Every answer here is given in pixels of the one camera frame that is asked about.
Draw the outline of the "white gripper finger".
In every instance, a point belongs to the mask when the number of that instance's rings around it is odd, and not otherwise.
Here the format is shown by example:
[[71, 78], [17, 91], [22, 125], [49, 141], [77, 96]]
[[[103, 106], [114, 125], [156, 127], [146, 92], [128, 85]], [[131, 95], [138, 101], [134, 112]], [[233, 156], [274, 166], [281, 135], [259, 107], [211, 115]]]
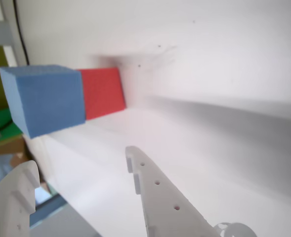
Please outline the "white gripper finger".
[[0, 181], [0, 237], [28, 237], [30, 215], [36, 211], [38, 166], [30, 160], [16, 166]]
[[138, 147], [125, 149], [149, 237], [217, 237], [217, 231]]

